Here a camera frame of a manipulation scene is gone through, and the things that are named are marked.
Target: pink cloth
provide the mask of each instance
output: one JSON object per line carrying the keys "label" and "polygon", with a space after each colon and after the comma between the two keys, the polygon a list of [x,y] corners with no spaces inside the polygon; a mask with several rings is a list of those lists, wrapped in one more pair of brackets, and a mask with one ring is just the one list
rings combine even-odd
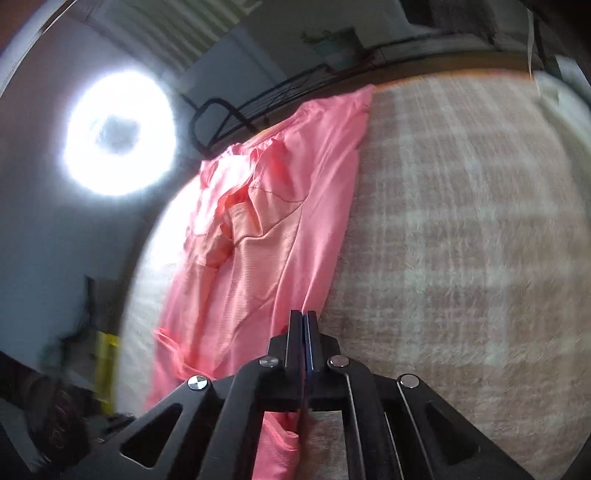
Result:
{"label": "pink cloth", "polygon": [[[188,377],[233,375],[287,331],[291,309],[321,311],[353,197],[373,86],[302,104],[287,120],[203,162],[186,260],[155,331],[148,406]],[[296,415],[266,413],[256,479],[289,478]]]}

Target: bed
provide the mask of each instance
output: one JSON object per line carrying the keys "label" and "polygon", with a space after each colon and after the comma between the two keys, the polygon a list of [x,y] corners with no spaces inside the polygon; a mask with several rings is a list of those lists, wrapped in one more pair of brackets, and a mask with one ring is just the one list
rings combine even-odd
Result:
{"label": "bed", "polygon": [[[591,230],[572,155],[529,76],[377,88],[322,333],[374,373],[413,372],[539,480],[591,431]],[[194,192],[162,215],[122,326],[120,411],[142,412],[152,331]],[[345,478],[340,414],[314,414],[299,478]]]}

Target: dark object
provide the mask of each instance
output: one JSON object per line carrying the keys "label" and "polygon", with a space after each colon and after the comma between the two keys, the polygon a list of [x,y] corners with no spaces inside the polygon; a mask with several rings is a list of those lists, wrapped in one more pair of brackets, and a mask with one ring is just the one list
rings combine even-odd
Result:
{"label": "dark object", "polygon": [[401,0],[409,23],[471,33],[494,44],[495,15],[485,0]]}
{"label": "dark object", "polygon": [[[295,310],[267,356],[201,390],[183,383],[62,478],[246,480],[263,412],[304,406],[342,410],[351,480],[532,479],[418,377],[372,375]],[[563,480],[591,478],[590,460],[587,441]]]}
{"label": "dark object", "polygon": [[353,27],[331,32],[324,30],[321,37],[310,37],[302,32],[301,39],[336,72],[355,67],[365,57],[365,49]]}
{"label": "dark object", "polygon": [[[395,47],[400,44],[410,44],[412,42],[421,42],[423,40],[445,38],[456,35],[457,32],[437,32],[424,35],[417,35],[410,38],[402,38],[391,42],[377,44],[365,50],[365,57],[367,60],[353,68],[346,69],[341,72],[336,72],[330,68],[326,63],[320,64],[316,67],[305,70],[292,78],[284,80],[272,88],[256,95],[252,99],[238,107],[234,107],[230,102],[222,98],[211,98],[202,106],[197,106],[186,95],[181,95],[183,100],[187,102],[195,113],[189,122],[189,138],[193,146],[198,152],[207,159],[214,158],[225,147],[224,140],[231,135],[238,132],[245,127],[249,133],[256,134],[259,129],[254,125],[258,119],[265,120],[267,115],[276,111],[279,108],[294,102],[303,96],[307,96],[322,88],[330,85],[335,85],[344,80],[348,80],[357,75],[362,75],[374,70],[383,69],[398,63],[409,60],[419,60],[426,57],[432,57],[433,54],[410,55],[409,57],[401,58],[399,55],[395,59],[388,58],[388,47]],[[228,114],[213,134],[207,144],[203,144],[197,137],[195,127],[199,119],[212,105],[221,105]]]}
{"label": "dark object", "polygon": [[548,58],[544,49],[544,42],[542,41],[542,35],[540,33],[540,19],[534,15],[534,41],[535,48],[538,51],[538,57],[544,66],[544,70],[548,69]]}

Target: mattress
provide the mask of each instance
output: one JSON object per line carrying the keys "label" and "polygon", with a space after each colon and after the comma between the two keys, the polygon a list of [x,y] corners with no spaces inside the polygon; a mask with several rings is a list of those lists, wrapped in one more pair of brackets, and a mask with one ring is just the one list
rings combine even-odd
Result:
{"label": "mattress", "polygon": [[[591,431],[591,229],[537,99],[529,77],[501,72],[376,91],[319,325],[374,373],[419,375],[546,480]],[[152,331],[192,199],[183,190],[171,203],[140,259],[119,411],[140,414],[150,390]],[[346,477],[340,414],[311,415],[302,440],[299,478]]]}

